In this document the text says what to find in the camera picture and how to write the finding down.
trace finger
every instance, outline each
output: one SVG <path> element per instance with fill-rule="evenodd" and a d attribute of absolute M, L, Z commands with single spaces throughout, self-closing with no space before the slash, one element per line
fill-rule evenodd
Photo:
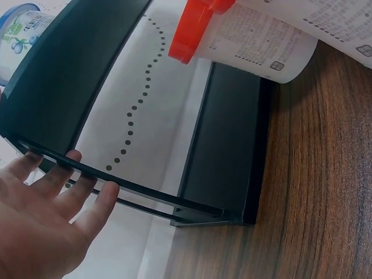
<path fill-rule="evenodd" d="M 4 170 L 24 182 L 41 162 L 42 156 L 36 155 L 32 152 L 27 152 L 26 155 L 17 158 L 8 164 Z"/>
<path fill-rule="evenodd" d="M 73 223 L 85 236 L 88 245 L 92 243 L 106 224 L 115 206 L 118 194 L 119 187 L 117 184 L 113 182 L 106 183 L 92 207 Z"/>
<path fill-rule="evenodd" d="M 70 221 L 83 207 L 97 180 L 81 176 L 67 191 L 57 196 L 54 204 L 60 215 Z"/>
<path fill-rule="evenodd" d="M 81 160 L 81 153 L 77 150 L 72 150 L 67 153 L 66 157 L 75 161 Z M 53 199 L 60 193 L 62 187 L 67 183 L 74 171 L 62 166 L 55 166 L 50 172 L 34 184 L 32 187 L 42 196 L 47 199 Z"/>

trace wood grain surface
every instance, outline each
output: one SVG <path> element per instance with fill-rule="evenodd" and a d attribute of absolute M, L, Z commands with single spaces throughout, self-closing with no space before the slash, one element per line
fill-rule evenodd
<path fill-rule="evenodd" d="M 319 43 L 276 91 L 257 225 L 178 228 L 165 278 L 372 278 L 372 70 Z"/>

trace white bottle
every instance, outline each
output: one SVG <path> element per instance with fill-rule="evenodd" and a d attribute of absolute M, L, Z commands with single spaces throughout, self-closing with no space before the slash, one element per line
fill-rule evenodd
<path fill-rule="evenodd" d="M 0 85 L 7 85 L 17 67 L 55 17 L 34 4 L 15 6 L 0 17 Z"/>

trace hand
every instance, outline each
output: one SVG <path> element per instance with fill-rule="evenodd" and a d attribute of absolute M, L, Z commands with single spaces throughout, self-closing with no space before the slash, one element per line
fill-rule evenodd
<path fill-rule="evenodd" d="M 78 151 L 67 156 L 80 161 Z M 110 216 L 119 188 L 106 183 L 91 209 L 72 224 L 96 180 L 80 177 L 60 194 L 73 171 L 54 167 L 31 186 L 24 184 L 41 163 L 33 153 L 0 170 L 0 278 L 53 279 L 73 271 L 85 258 Z"/>

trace curved black arm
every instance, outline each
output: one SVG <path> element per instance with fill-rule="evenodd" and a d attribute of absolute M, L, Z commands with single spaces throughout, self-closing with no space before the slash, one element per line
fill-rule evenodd
<path fill-rule="evenodd" d="M 0 134 L 72 149 L 120 50 L 150 0 L 72 0 L 11 78 Z"/>

